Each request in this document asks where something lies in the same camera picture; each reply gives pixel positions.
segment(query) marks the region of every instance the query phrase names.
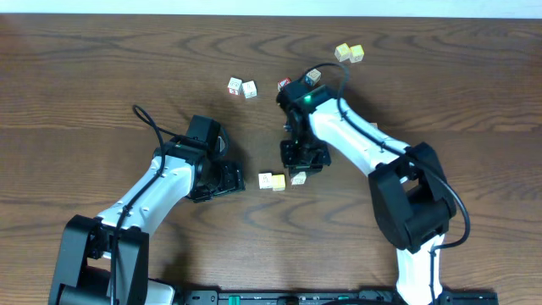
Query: dice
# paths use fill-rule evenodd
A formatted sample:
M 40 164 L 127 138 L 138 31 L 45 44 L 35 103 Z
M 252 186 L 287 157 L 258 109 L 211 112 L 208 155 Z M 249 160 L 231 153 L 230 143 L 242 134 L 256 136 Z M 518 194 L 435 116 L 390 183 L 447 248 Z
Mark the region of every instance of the dice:
M 243 83 L 243 93 L 245 93 L 245 98 L 255 97 L 257 95 L 256 84 L 254 80 Z
M 340 62 L 350 58 L 351 50 L 347 44 L 343 43 L 340 46 L 335 48 L 335 56 Z
M 273 191 L 283 191 L 286 188 L 286 180 L 284 175 L 273 176 Z
M 305 82 L 309 86 L 314 86 L 322 77 L 322 73 L 316 69 L 312 69 L 307 75 L 305 75 Z
M 358 61 L 362 61 L 364 54 L 365 52 L 363 51 L 362 45 L 351 47 L 350 48 L 350 62 L 357 63 Z
M 241 93 L 241 84 L 242 80 L 236 79 L 235 77 L 230 78 L 230 83 L 228 84 L 228 92 L 230 94 L 239 95 Z
M 288 85 L 288 84 L 290 84 L 290 83 L 291 83 L 291 79 L 288 78 L 288 77 L 286 77 L 286 78 L 283 79 L 283 80 L 280 80 L 280 81 L 279 81 L 279 92 L 280 92 L 280 90 L 282 89 L 283 86 L 286 86 L 286 85 Z
M 300 186 L 305 184 L 305 180 L 307 179 L 307 173 L 305 172 L 299 172 L 293 177 L 291 177 L 291 184 L 293 186 Z
M 273 174 L 258 174 L 257 179 L 260 182 L 260 190 L 273 188 Z

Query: green component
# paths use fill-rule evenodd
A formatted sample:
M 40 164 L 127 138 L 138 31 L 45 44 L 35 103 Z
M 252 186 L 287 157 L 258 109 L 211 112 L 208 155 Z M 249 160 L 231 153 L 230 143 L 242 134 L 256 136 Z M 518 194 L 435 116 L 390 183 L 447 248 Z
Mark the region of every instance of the green component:
M 241 305 L 241 297 L 230 296 L 228 298 L 228 305 Z

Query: wooden tabletop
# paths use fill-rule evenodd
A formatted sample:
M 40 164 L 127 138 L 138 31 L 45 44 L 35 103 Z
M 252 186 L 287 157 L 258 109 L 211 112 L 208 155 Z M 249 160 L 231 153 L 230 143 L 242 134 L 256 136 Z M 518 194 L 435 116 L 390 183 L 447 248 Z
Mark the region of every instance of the wooden tabletop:
M 442 253 L 441 281 L 542 303 L 542 22 L 491 19 L 0 16 L 0 303 L 43 304 L 67 221 L 94 217 L 143 175 L 157 140 L 130 110 L 184 133 L 222 123 L 246 191 L 180 201 L 151 240 L 150 276 L 225 290 L 393 286 L 395 249 L 367 178 L 340 152 L 301 187 L 260 191 L 283 171 L 277 81 L 347 64 L 348 103 L 391 136 L 437 151 L 473 222 Z M 336 86 L 337 69 L 322 69 Z M 231 76 L 257 97 L 231 96 Z M 463 231 L 451 222 L 447 241 Z M 93 262 L 107 268 L 107 263 Z

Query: wooden table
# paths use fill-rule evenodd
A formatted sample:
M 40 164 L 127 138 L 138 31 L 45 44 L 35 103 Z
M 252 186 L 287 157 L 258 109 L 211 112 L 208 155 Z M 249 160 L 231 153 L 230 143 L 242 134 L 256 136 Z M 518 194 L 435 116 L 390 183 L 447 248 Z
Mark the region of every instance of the wooden table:
M 501 304 L 542 303 L 542 23 L 490 19 L 125 15 L 0 17 L 0 303 L 43 304 L 66 222 L 108 208 L 147 169 L 161 126 L 193 114 L 222 123 L 246 191 L 181 201 L 151 241 L 150 276 L 243 289 L 392 286 L 394 248 L 367 179 L 339 152 L 303 187 L 260 191 L 282 172 L 277 81 L 348 64 L 349 104 L 393 137 L 426 141 L 473 222 L 442 254 L 441 280 L 487 288 Z M 336 86 L 337 69 L 322 69 Z M 257 97 L 228 94 L 231 76 Z M 460 216 L 447 241 L 462 234 Z M 107 268 L 107 262 L 95 263 Z

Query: yellow cube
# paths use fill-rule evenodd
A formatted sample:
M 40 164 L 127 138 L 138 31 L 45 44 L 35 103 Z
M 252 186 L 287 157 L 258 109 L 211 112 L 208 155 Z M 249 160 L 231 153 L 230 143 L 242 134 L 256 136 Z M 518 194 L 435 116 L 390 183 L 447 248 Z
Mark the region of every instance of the yellow cube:
M 350 48 L 345 43 L 335 48 L 335 56 L 340 62 L 347 60 L 350 57 L 350 53 Z
M 365 52 L 363 51 L 362 45 L 351 47 L 350 48 L 350 62 L 357 63 L 358 61 L 362 61 L 364 54 Z
M 273 191 L 283 191 L 286 188 L 284 175 L 273 175 Z

